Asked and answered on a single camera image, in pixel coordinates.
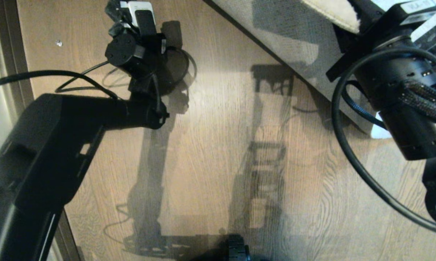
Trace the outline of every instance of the wood grain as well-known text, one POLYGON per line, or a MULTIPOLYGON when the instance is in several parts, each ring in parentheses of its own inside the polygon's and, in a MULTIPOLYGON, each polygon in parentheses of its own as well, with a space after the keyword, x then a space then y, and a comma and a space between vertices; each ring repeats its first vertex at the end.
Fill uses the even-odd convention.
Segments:
MULTIPOLYGON (((83 71, 103 61, 112 25, 105 3, 18 0, 29 70, 83 71)), ((227 233, 243 235, 257 259, 436 260, 436 234, 386 206, 349 165, 326 99, 204 2, 152 4, 158 30, 181 23, 198 71, 193 78, 190 68, 188 91, 165 98, 171 119, 162 129, 105 135, 66 206, 86 261, 185 261, 227 233)), ((112 69, 90 76, 128 97, 129 79, 112 69)), ((34 94, 64 81, 32 79, 34 94)), ((423 162, 406 162, 392 140, 346 124, 375 177, 427 215, 423 162)))

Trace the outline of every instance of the cylindrical motor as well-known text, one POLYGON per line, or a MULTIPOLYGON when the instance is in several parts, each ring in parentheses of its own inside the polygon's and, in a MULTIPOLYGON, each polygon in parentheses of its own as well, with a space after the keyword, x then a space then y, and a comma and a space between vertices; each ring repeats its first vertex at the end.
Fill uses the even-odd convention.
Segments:
MULTIPOLYGON (((376 49, 415 47, 409 37, 395 39, 376 49)), ((372 107, 380 111, 382 120, 405 158, 436 157, 436 123, 400 100, 402 83, 406 81, 436 87, 436 73, 432 71, 431 64, 424 58, 397 54, 362 66, 355 76, 372 107)))
POLYGON ((137 44, 135 38, 128 34, 115 37, 105 50, 108 62, 132 76, 143 79, 152 74, 158 64, 158 59, 148 49, 137 44))

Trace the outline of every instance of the white label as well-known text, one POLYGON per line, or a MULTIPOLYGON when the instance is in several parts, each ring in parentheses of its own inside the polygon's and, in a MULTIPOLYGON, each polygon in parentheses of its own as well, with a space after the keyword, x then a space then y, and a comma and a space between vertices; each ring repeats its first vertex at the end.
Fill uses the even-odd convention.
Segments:
POLYGON ((136 19, 136 11, 137 10, 149 10, 150 12, 152 12, 153 23, 155 25, 157 24, 155 22, 155 15, 153 14, 153 8, 152 8, 152 4, 150 2, 129 1, 129 2, 127 2, 127 6, 129 8, 129 12, 131 13, 132 24, 135 27, 137 27, 137 28, 139 27, 139 25, 137 23, 137 19, 136 19))
POLYGON ((405 19, 405 21, 402 21, 402 23, 400 25, 408 25, 408 24, 412 24, 412 23, 428 20, 435 13, 436 13, 436 11, 427 12, 427 13, 417 13, 417 14, 414 14, 414 15, 410 15, 407 19, 405 19))
POLYGON ((401 8, 406 13, 415 13, 430 7, 434 7, 435 3, 432 0, 416 0, 401 5, 401 8))

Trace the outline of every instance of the label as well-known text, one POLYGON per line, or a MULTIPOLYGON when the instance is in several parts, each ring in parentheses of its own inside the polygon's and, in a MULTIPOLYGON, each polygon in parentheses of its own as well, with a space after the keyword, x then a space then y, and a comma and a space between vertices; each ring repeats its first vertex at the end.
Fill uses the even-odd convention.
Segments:
POLYGON ((435 3, 432 0, 416 0, 400 5, 406 13, 416 13, 434 6, 435 3))
POLYGON ((429 18, 431 18, 435 13, 436 11, 427 12, 427 13, 417 13, 414 15, 412 14, 407 19, 405 19, 405 21, 402 21, 400 25, 408 25, 412 23, 426 21, 429 18))

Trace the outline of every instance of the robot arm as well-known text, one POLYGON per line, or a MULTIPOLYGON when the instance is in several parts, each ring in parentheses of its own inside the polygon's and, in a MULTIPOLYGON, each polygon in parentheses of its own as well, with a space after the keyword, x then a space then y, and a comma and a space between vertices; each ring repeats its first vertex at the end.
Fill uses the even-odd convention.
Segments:
POLYGON ((142 26, 143 33, 118 30, 105 53, 132 77, 129 100, 44 94, 26 108, 2 146, 0 260, 47 258, 63 207, 106 131, 158 129, 169 116, 159 91, 173 84, 162 53, 165 38, 156 34, 151 13, 137 15, 149 26, 142 26))
MULTIPOLYGON (((340 99, 341 93, 344 96, 345 83, 354 74, 357 87, 373 109, 380 111, 404 157, 427 159, 422 178, 428 190, 425 204, 436 221, 436 27, 417 41, 411 41, 411 33, 436 13, 436 5, 430 0, 415 0, 396 4, 384 12, 371 7, 370 1, 367 9, 361 8, 364 1, 350 2, 366 23, 362 23, 358 36, 336 28, 345 54, 327 72, 330 81, 342 75, 334 97, 340 99)), ((332 100, 337 138, 360 176, 395 210, 436 231, 436 224, 401 205, 361 166, 337 124, 338 99, 332 100)))

